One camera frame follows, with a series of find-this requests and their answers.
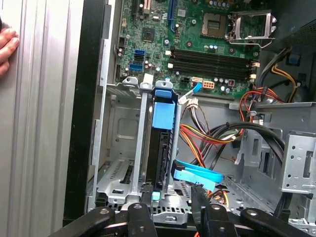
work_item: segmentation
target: finger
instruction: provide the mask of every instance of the finger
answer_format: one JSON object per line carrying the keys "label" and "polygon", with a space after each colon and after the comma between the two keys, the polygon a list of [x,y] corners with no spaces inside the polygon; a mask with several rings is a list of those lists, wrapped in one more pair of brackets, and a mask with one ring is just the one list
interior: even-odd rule
{"label": "finger", "polygon": [[13,29],[5,29],[0,33],[0,48],[4,47],[13,37],[15,37],[16,31]]}
{"label": "finger", "polygon": [[0,63],[8,60],[12,53],[16,50],[20,40],[18,38],[12,38],[9,43],[0,49]]}
{"label": "finger", "polygon": [[0,65],[0,77],[2,77],[9,70],[9,67],[9,61],[5,61]]}

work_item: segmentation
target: metal bracket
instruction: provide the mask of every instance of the metal bracket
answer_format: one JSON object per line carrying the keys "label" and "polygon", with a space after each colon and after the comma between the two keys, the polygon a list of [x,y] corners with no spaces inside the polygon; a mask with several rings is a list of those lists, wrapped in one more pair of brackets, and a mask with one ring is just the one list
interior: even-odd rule
{"label": "metal bracket", "polygon": [[138,86],[138,79],[136,77],[127,77],[122,82],[123,85]]}
{"label": "metal bracket", "polygon": [[316,194],[316,134],[290,132],[286,144],[281,190]]}
{"label": "metal bracket", "polygon": [[[240,29],[241,29],[241,24],[242,24],[242,17],[244,16],[249,16],[249,17],[265,16],[266,24],[265,24],[264,34],[262,36],[247,36],[243,38],[240,34]],[[230,44],[258,45],[261,48],[264,48],[272,43],[272,40],[274,38],[271,38],[270,35],[277,28],[276,26],[272,25],[273,23],[277,22],[277,19],[271,15],[271,10],[233,12],[232,22],[233,22],[233,30],[229,37]],[[270,40],[270,42],[262,46],[259,43],[250,42],[254,40]]]}
{"label": "metal bracket", "polygon": [[169,81],[158,80],[158,81],[156,81],[155,87],[156,88],[163,88],[163,89],[172,89],[173,84]]}
{"label": "metal bracket", "polygon": [[243,158],[245,166],[259,167],[261,147],[262,136],[253,130],[246,131],[242,136],[235,164],[239,164]]}

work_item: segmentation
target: ram slot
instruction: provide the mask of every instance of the ram slot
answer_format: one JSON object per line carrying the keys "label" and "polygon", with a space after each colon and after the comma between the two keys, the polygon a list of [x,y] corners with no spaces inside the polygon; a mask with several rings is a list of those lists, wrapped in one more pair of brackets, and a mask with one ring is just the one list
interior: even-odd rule
{"label": "ram slot", "polygon": [[215,55],[210,53],[200,53],[186,50],[173,50],[174,58],[178,60],[194,61],[194,62],[204,62],[208,61],[209,63],[217,65],[227,65],[227,66],[236,66],[236,67],[248,67],[251,62],[248,59],[228,57],[222,55]]}
{"label": "ram slot", "polygon": [[223,77],[230,79],[246,79],[249,77],[249,70],[247,69],[237,69],[237,68],[224,68],[217,67],[212,65],[201,65],[200,63],[191,63],[191,62],[173,62],[173,71],[180,73],[196,73],[206,76],[213,77]]}

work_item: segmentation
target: sata port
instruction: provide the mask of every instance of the sata port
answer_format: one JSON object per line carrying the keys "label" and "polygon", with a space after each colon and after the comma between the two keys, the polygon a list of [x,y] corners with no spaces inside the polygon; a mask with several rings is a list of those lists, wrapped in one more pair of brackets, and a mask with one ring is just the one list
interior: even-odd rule
{"label": "sata port", "polygon": [[202,82],[203,78],[192,77],[192,82]]}

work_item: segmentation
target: wire bundle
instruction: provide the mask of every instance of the wire bundle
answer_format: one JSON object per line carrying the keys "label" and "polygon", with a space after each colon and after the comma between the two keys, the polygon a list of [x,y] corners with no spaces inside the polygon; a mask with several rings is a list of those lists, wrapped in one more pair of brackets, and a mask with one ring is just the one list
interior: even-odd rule
{"label": "wire bundle", "polygon": [[293,76],[291,76],[289,73],[279,69],[277,67],[277,64],[275,64],[272,68],[271,68],[271,72],[273,74],[276,74],[276,75],[280,75],[282,77],[285,77],[287,79],[289,79],[292,83],[293,83],[293,90],[292,90],[292,93],[290,95],[290,97],[288,98],[287,102],[288,103],[292,103],[293,102],[293,99],[294,99],[294,96],[296,94],[296,91],[297,91],[297,87],[298,87],[298,84],[296,82],[296,80],[294,79]]}
{"label": "wire bundle", "polygon": [[[273,92],[273,90],[266,88],[265,94],[264,94],[264,90],[265,90],[264,87],[260,87],[256,90],[251,90],[251,91],[246,92],[241,97],[240,102],[239,102],[239,114],[240,114],[241,121],[245,122],[245,117],[244,117],[244,114],[242,112],[242,104],[244,104],[247,112],[249,113],[254,106],[254,102],[255,102],[254,99],[256,98],[256,96],[254,96],[254,95],[267,96],[269,98],[272,98],[272,99],[279,101],[280,103],[284,103],[284,101],[282,101],[278,97],[278,95]],[[247,99],[249,98],[249,96],[252,96],[253,100],[251,101],[250,105],[247,106]],[[252,121],[253,121],[253,116],[250,116],[250,122],[252,122]]]}

